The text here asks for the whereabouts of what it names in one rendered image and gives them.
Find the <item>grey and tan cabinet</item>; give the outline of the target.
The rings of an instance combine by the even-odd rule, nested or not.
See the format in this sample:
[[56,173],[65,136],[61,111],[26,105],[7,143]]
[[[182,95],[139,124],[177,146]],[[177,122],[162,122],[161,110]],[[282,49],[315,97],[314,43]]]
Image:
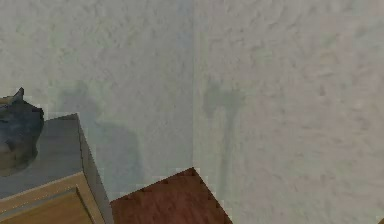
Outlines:
[[0,177],[0,224],[114,224],[79,116],[45,122],[38,155]]

